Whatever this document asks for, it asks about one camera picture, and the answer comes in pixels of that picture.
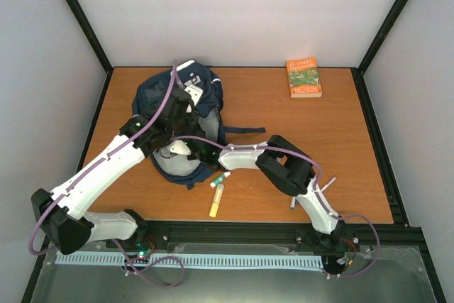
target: navy blue backpack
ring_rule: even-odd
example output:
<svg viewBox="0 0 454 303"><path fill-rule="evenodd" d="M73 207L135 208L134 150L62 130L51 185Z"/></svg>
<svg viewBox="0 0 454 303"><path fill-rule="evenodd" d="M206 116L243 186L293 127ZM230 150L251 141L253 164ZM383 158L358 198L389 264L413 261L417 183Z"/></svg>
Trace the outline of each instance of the navy blue backpack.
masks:
<svg viewBox="0 0 454 303"><path fill-rule="evenodd" d="M165 92L170 82L170 71L161 72L147 79L137 88L133 100L133 114L140 114L150 105L155 105ZM236 128L223 125L221 110L223 108L223 90L219 77L195 60L189 60L177 67L178 77L185 85L194 85L203 90L202 97L196 105L199 112L199 124L206 138L226 145L226 133L264 133L265 128ZM153 165L162 176L177 184L185 184L188 189L197 182L203 182L213 175L213 171L198 160L188 160L186 155L164 154L167 150L156 151L151 155Z"/></svg>

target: gray wall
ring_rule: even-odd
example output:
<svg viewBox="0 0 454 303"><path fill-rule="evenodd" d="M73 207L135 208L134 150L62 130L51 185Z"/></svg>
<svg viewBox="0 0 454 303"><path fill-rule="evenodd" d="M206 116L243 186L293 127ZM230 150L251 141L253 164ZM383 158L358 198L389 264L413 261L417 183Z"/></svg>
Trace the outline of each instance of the gray wall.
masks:
<svg viewBox="0 0 454 303"><path fill-rule="evenodd" d="M411 224L454 302L454 0L410 0L365 79Z"/></svg>
<svg viewBox="0 0 454 303"><path fill-rule="evenodd" d="M0 300L16 303L35 262L30 196L74 173L105 75L64 0L0 12Z"/></svg>
<svg viewBox="0 0 454 303"><path fill-rule="evenodd" d="M113 65L359 65L394 0L79 0Z"/></svg>

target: orange book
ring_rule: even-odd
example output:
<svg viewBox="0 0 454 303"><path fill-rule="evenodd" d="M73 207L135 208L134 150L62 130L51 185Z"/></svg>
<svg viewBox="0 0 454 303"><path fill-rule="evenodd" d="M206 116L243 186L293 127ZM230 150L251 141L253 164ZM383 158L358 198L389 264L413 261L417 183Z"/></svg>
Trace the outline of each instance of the orange book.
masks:
<svg viewBox="0 0 454 303"><path fill-rule="evenodd" d="M287 75L290 83L290 97L321 96L319 71L314 57L305 60L288 60Z"/></svg>

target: backpack logo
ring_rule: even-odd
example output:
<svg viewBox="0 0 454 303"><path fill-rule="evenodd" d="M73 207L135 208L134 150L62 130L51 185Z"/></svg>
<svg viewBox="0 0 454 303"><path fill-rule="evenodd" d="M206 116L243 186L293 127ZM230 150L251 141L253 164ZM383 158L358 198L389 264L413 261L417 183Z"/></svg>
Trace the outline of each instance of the backpack logo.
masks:
<svg viewBox="0 0 454 303"><path fill-rule="evenodd" d="M200 76L196 75L195 77L190 78L189 81L185 82L184 85L188 87L189 85L196 85L200 82L201 82Z"/></svg>

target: wooden table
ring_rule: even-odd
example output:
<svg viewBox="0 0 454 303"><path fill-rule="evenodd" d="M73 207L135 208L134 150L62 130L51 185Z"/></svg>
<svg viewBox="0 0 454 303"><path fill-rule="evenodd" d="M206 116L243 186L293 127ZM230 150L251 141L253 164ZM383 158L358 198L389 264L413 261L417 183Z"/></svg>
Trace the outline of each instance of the wooden table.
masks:
<svg viewBox="0 0 454 303"><path fill-rule="evenodd" d="M85 163L98 155L131 117L138 85L162 67L122 67L113 72ZM267 133L229 135L228 142L258 143L279 134L309 154L323 168L321 184L341 215L361 213L374 223L392 223L380 173L349 69L319 69L323 96L291 99L285 68L214 67L223 82L227 126L264 126ZM110 186L90 211L136 210L145 219L310 222L301 207L289 208L281 193L258 170L235 170L215 219L208 216L214 190L209 181L193 190L171 184L149 159Z"/></svg>

